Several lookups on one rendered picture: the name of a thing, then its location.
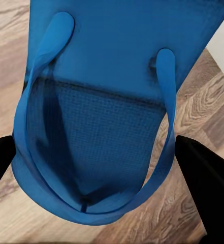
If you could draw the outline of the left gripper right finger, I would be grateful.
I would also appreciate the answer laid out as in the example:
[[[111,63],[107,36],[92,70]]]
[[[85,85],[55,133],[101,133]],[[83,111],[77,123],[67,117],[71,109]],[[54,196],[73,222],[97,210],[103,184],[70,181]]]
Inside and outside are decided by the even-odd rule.
[[[176,137],[175,156],[211,244],[224,244],[224,159],[182,135]]]

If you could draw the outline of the sandal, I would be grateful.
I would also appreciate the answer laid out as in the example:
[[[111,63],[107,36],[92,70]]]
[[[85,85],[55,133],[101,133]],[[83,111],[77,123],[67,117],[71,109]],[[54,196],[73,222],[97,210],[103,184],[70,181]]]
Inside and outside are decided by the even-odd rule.
[[[224,0],[30,0],[11,162],[22,190],[64,220],[116,222],[164,182],[176,94],[224,21]],[[143,186],[167,112],[168,135]]]

